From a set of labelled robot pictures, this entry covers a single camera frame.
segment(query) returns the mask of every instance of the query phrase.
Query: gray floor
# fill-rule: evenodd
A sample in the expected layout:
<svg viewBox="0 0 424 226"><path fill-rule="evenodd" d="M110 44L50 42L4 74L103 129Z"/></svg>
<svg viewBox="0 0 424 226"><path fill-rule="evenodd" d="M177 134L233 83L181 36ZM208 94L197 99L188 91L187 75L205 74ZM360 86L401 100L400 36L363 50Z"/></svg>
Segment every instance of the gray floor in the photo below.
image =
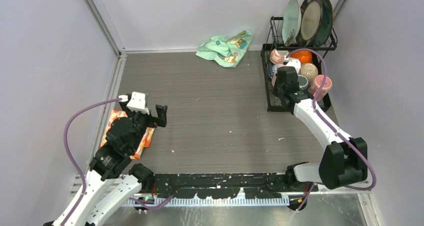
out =
<svg viewBox="0 0 424 226"><path fill-rule="evenodd" d="M311 195L299 214L285 206L170 207L148 213L136 213L125 207L116 211L106 225L366 225L356 194Z"/></svg>
<svg viewBox="0 0 424 226"><path fill-rule="evenodd" d="M132 91L148 93L153 110L168 105L167 127L155 131L139 160L153 172L283 172L321 160L302 122L267 112L259 51L247 52L236 68L195 53L130 54L119 95ZM332 109L327 114L335 120Z"/></svg>

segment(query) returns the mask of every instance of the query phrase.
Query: folded towel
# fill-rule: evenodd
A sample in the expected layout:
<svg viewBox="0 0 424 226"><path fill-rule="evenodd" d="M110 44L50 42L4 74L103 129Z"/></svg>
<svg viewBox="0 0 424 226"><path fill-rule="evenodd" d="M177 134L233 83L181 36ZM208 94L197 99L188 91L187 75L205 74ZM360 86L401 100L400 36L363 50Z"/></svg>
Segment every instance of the folded towel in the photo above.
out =
<svg viewBox="0 0 424 226"><path fill-rule="evenodd" d="M242 31L228 39L223 36L212 37L211 41L201 44L196 56L215 60L223 67L236 67L252 39L253 35L250 31Z"/></svg>

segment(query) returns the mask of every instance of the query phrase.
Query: cartoon character print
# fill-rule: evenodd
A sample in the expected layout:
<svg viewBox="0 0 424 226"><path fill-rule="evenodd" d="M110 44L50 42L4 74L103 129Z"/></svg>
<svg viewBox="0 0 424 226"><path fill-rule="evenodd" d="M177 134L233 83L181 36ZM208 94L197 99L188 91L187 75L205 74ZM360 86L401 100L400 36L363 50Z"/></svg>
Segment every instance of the cartoon character print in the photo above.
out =
<svg viewBox="0 0 424 226"><path fill-rule="evenodd" d="M244 35L246 35L246 31L238 33L237 35L232 37L230 43L233 45L237 45L238 48L243 50L248 44L245 40L242 39L242 36Z"/></svg>
<svg viewBox="0 0 424 226"><path fill-rule="evenodd" d="M232 55L229 55L229 56L224 56L223 54L221 54L221 53L218 53L218 56L221 58L221 59L223 59L224 61L226 61L226 62L228 62L228 63L236 63L237 61L236 61L236 56L237 56L238 54L237 53L234 53L234 54L232 54Z"/></svg>

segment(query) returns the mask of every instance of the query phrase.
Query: white wall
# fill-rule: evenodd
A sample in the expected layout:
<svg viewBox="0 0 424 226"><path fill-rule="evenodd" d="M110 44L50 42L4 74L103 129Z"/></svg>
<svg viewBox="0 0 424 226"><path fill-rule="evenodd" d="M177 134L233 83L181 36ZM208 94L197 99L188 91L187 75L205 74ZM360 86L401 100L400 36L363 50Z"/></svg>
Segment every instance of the white wall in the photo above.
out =
<svg viewBox="0 0 424 226"><path fill-rule="evenodd" d="M266 42L271 16L289 0L102 0L123 45L132 50L196 49L213 36L253 33Z"/></svg>
<svg viewBox="0 0 424 226"><path fill-rule="evenodd" d="M0 15L0 221L42 225L64 210L76 175L65 124L106 98L116 57L83 0L0 0ZM84 169L100 115L71 125Z"/></svg>
<svg viewBox="0 0 424 226"><path fill-rule="evenodd" d="M326 58L341 127L368 143L383 225L424 220L423 0L348 0Z"/></svg>

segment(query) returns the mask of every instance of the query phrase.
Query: plate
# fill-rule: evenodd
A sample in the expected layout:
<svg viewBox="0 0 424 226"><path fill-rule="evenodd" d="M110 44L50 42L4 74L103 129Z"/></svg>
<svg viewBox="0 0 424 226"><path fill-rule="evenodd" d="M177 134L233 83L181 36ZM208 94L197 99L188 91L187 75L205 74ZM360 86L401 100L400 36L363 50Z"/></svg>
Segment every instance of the plate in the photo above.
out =
<svg viewBox="0 0 424 226"><path fill-rule="evenodd" d="M322 19L318 33L311 44L315 47L322 46L328 40L333 28L333 7L330 0L322 0Z"/></svg>
<svg viewBox="0 0 424 226"><path fill-rule="evenodd" d="M299 46L307 46L314 39L320 29L323 18L323 0L304 0L300 11L302 13L302 23L300 33L297 36Z"/></svg>
<svg viewBox="0 0 424 226"><path fill-rule="evenodd" d="M284 11L282 22L282 41L287 47L296 43L296 36L299 34L302 23L302 12L298 0L290 0Z"/></svg>

